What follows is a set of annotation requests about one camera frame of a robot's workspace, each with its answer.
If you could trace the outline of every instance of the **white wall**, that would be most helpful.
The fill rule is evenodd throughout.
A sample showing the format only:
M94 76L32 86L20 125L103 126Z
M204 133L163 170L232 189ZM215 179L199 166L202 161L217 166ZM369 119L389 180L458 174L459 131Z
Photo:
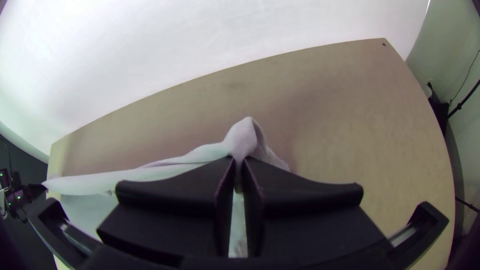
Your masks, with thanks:
M0 16L0 122L48 155L53 142L116 109L253 60L380 37L405 59L427 4L10 0Z
M480 16L471 0L431 0L420 35L406 62L422 85L429 80L449 102L480 50ZM480 79L480 55L450 110ZM463 174L465 200L480 207L480 89L449 120ZM465 211L468 231L475 213Z

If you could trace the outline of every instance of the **wooden table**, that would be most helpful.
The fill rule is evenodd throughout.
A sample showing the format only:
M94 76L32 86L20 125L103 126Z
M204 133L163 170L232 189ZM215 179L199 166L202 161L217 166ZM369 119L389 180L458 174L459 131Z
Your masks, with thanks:
M455 215L447 149L420 85L382 38L289 52L161 91L55 142L48 174L181 156L221 141L246 116L294 173L361 184L361 207L386 236L430 202L450 223L412 269L446 266Z

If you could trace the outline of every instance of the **white backdrop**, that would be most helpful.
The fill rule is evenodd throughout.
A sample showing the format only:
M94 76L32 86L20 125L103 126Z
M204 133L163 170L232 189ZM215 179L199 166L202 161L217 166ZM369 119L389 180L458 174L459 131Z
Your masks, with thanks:
M428 3L9 0L0 16L0 133L45 160L53 142L101 116L242 63L381 37L406 59Z

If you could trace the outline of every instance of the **white towel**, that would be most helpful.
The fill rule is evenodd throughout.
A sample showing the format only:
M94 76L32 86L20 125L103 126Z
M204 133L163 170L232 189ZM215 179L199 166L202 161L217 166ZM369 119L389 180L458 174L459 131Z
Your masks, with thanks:
M251 156L290 171L287 163L267 146L258 123L246 117L230 128L222 142L202 145L183 156L155 161L134 169L58 177L42 184L50 191L62 194L60 202L70 221L99 240L96 228L118 204L115 197L101 194L112 194L119 181L168 179L226 156L235 159L237 168L245 157ZM244 200L243 195L236 192L233 193L229 256L247 256Z

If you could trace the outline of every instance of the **cloth fold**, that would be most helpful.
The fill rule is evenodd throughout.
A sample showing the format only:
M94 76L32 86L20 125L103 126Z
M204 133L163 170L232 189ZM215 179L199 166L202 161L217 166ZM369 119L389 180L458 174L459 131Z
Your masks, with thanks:
M247 156L290 171L288 164L267 146L259 124L251 117L234 124L224 140L205 144L186 155L154 161L138 168L95 174L64 176L42 183L47 189L63 195L94 195L115 190L122 180L147 182L171 178L214 160L232 156L239 167Z

